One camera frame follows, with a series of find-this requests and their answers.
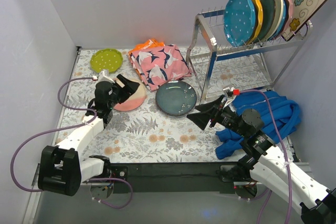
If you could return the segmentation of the yellow polka dot plate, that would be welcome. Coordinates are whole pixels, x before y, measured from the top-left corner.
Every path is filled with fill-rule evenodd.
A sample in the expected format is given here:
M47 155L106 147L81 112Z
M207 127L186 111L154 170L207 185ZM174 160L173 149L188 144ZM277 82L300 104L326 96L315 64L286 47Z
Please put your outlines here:
M260 0L251 0L251 1L255 8L256 22L255 22L255 28L254 28L253 34L250 37L248 44L252 44L257 39L261 31L261 28L262 28L263 17L264 17L263 7L262 7Z

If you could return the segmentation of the green polka dot plate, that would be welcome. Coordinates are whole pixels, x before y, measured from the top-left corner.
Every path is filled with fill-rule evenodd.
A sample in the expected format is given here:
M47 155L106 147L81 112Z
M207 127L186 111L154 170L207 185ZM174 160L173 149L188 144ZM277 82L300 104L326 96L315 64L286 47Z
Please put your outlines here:
M114 73L121 67L122 63L122 53L110 48L97 51L90 59L90 67L96 73L100 73L102 70Z

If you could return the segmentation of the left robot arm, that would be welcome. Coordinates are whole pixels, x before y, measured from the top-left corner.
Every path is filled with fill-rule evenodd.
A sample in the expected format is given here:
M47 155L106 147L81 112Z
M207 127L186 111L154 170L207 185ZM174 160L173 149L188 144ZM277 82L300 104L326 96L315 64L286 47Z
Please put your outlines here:
M110 123L113 108L125 102L139 88L139 83L117 75L115 80L97 78L94 98L84 109L82 126L55 146L46 146L41 153L38 187L44 191L73 196L81 183L97 178L111 178L110 160L101 155L82 158L89 143Z

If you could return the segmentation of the blue polka dot plate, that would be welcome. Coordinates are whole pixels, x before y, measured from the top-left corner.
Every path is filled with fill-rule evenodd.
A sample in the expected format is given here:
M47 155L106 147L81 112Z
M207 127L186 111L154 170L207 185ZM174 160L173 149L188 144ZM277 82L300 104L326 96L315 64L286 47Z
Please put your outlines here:
M225 6L224 33L233 47L247 44L253 35L256 14L251 0L229 0Z

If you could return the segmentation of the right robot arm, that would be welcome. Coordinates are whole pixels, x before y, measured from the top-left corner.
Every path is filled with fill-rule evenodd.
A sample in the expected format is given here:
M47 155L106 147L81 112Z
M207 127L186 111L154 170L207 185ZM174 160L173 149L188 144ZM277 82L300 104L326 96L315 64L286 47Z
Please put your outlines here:
M335 190L330 190L291 162L279 146L262 131L260 114L247 109L241 115L219 98L196 107L187 118L200 129L216 123L243 137L240 145L246 153L236 165L221 175L232 181L256 180L301 215L304 223L335 223Z

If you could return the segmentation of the cream and pink plate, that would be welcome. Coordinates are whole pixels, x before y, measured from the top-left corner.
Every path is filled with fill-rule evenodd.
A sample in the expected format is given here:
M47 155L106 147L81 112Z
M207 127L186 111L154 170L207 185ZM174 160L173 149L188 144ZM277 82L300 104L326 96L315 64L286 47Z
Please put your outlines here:
M145 100L146 98L146 87L145 85L135 79L135 78L131 78L130 79L133 82L137 82L139 83L139 87L137 89L137 91L135 92L135 94L131 95L125 102L121 103L121 104L116 104L114 106L114 109L117 111L121 111L121 112L127 112L127 111L132 111L136 108L138 108Z

